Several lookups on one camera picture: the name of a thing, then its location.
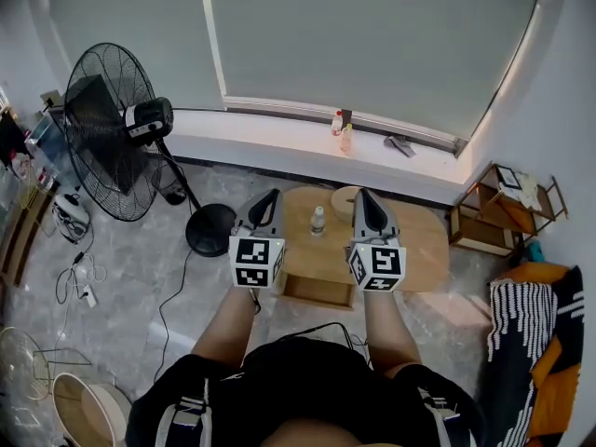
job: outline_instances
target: black fan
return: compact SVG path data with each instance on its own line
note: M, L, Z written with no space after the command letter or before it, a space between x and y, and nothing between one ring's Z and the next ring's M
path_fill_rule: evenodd
M199 205L164 144L171 104L156 98L127 49L100 43L83 54L68 82L64 116L76 175L104 211L117 220L140 219L156 198L165 159L196 208L186 225L189 245L204 256L227 252L236 214L223 204Z

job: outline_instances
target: round wooden table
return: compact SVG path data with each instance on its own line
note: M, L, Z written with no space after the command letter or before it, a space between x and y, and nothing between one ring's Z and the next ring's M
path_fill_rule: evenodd
M354 279L345 261L344 247L353 237L349 223L333 213L332 190L298 187L283 195L287 275L281 295L315 305L349 309ZM406 248L406 278L402 291L434 291L449 274L449 243L439 218L421 206L384 199L395 212L400 244ZM325 210L322 236L310 233L316 206Z

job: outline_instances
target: strap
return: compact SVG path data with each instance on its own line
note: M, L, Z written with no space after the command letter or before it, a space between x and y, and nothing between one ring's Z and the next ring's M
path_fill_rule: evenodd
M467 419L461 413L456 413L456 404L449 403L445 398L432 398L424 389L418 387L425 407L432 414L440 447L476 447L476 441Z
M211 407L209 380L205 379L203 396L181 396L170 405L159 421L156 447L211 446Z

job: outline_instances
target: water bottle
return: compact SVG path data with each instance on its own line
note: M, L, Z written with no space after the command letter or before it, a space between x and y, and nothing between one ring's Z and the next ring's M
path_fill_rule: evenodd
M310 233L319 237L322 235L323 230L325 230L325 212L321 206L318 206L310 218Z
M342 118L342 112L337 111L335 116L333 117L332 121L332 135L339 136L342 133L342 126L344 124L344 119Z
M18 153L14 149L10 151L10 164L17 177L25 183L32 179L31 159L23 153Z
M37 185L42 190L47 191L54 186L54 178L44 167L35 170L35 178L37 179Z
M349 155L352 152L352 124L351 123L348 123L348 125L342 130L342 135L340 136L340 141L339 141L339 148L346 155Z

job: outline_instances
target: roller blind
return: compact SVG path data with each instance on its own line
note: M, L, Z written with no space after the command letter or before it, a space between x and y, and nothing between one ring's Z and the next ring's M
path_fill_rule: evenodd
M72 64L100 42L126 47L156 95L174 106L222 108L202 0L49 0Z
M535 0L211 0L230 96L324 104L469 138Z

